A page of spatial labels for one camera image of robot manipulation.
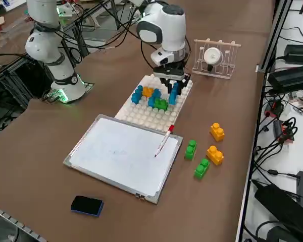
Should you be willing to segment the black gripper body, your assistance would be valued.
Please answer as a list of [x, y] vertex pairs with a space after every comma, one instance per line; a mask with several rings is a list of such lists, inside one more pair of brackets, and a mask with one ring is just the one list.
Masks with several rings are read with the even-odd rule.
[[153, 74], [159, 79], [182, 81], [185, 78], [184, 67], [184, 61], [168, 63], [154, 67]]

